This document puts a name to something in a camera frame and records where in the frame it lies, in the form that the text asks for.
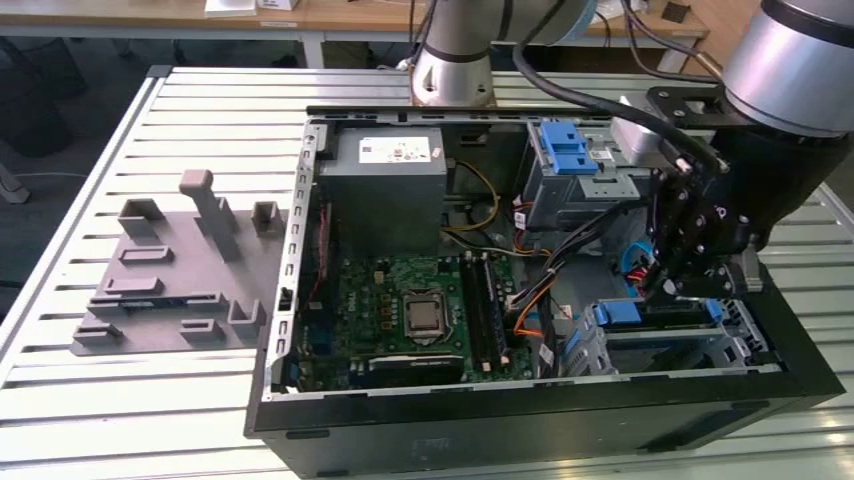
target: sticker label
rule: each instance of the sticker label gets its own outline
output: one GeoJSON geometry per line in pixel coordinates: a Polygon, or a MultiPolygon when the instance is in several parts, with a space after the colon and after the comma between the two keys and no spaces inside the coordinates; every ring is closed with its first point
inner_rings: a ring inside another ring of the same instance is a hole
{"type": "Polygon", "coordinates": [[[297,22],[259,22],[262,27],[297,28],[297,22]]]}
{"type": "Polygon", "coordinates": [[[525,230],[528,225],[528,216],[522,212],[516,212],[513,214],[513,223],[517,225],[520,230],[525,230]]]}
{"type": "Polygon", "coordinates": [[[359,163],[428,163],[428,137],[366,137],[359,141],[359,163]]]}
{"type": "Polygon", "coordinates": [[[608,148],[602,150],[590,150],[589,154],[593,160],[614,160],[612,150],[609,150],[608,148]]]}
{"type": "Polygon", "coordinates": [[[544,359],[544,362],[546,362],[550,367],[553,366],[556,361],[556,354],[545,343],[540,344],[540,358],[544,359]]]}

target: open computer tower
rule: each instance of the open computer tower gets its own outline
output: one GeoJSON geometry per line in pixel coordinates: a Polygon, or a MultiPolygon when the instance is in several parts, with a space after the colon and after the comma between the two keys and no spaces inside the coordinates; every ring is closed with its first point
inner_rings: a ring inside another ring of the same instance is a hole
{"type": "Polygon", "coordinates": [[[609,125],[310,110],[246,425],[301,477],[693,449],[844,392],[765,268],[744,299],[640,301],[666,167],[609,125]]]}

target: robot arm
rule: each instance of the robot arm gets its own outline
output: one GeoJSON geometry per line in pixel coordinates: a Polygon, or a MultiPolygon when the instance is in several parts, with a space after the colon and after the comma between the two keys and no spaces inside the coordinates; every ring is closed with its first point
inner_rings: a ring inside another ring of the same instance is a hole
{"type": "Polygon", "coordinates": [[[525,62],[525,45],[552,43],[586,24],[596,2],[530,0],[520,8],[522,3],[434,1],[413,73],[415,103],[493,104],[490,43],[518,42],[514,61],[536,86],[610,112],[624,152],[664,156],[673,166],[653,175],[648,299],[761,290],[757,252],[772,229],[854,149],[854,3],[764,0],[722,85],[653,88],[644,105],[569,90],[525,62]],[[693,130],[714,131],[712,142],[692,139],[693,130]]]}
{"type": "MultiPolygon", "coordinates": [[[[436,0],[428,39],[413,72],[413,98],[428,106],[496,103],[490,45],[518,42],[554,5],[554,0],[436,0]]],[[[556,43],[574,25],[590,23],[596,1],[565,2],[536,41],[556,43]]]]}
{"type": "Polygon", "coordinates": [[[716,131],[710,145],[726,168],[710,174],[661,142],[681,168],[654,176],[648,233],[657,263],[648,297],[762,289],[756,252],[854,149],[852,78],[854,5],[765,0],[724,86],[650,90],[646,100],[674,126],[716,131]]]}

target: ram slot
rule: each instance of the ram slot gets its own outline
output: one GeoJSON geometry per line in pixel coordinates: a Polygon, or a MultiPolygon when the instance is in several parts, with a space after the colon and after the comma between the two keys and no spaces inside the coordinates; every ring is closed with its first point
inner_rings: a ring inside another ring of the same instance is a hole
{"type": "Polygon", "coordinates": [[[478,260],[472,253],[461,258],[461,280],[464,284],[464,303],[466,305],[466,323],[469,324],[469,339],[472,341],[472,363],[476,370],[493,371],[490,361],[490,339],[484,311],[482,291],[478,260]]]}
{"type": "Polygon", "coordinates": [[[490,256],[485,253],[482,257],[482,269],[484,278],[486,281],[486,295],[484,300],[486,302],[486,314],[493,330],[492,341],[496,344],[496,352],[498,354],[498,361],[502,367],[510,364],[510,358],[508,357],[508,340],[505,338],[505,323],[504,323],[504,310],[502,304],[498,301],[498,288],[500,285],[496,282],[496,272],[493,270],[493,263],[490,262],[490,256]]]}

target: slotted metal table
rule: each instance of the slotted metal table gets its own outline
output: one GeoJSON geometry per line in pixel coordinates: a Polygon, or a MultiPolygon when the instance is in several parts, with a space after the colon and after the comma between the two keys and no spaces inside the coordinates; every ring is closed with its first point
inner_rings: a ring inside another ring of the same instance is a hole
{"type": "MultiPolygon", "coordinates": [[[[554,75],[618,98],[661,81],[554,75]]],[[[502,106],[558,102],[497,73],[502,106]]],[[[77,357],[71,335],[130,198],[191,209],[181,174],[206,168],[234,209],[291,202],[307,105],[406,105],[407,77],[359,70],[175,68],[149,77],[0,328],[0,478],[297,478],[243,437],[255,351],[77,357]]],[[[762,258],[854,392],[854,225],[828,187],[776,228],[762,258]]],[[[854,393],[773,417],[694,452],[496,466],[395,478],[852,478],[854,393]]]]}

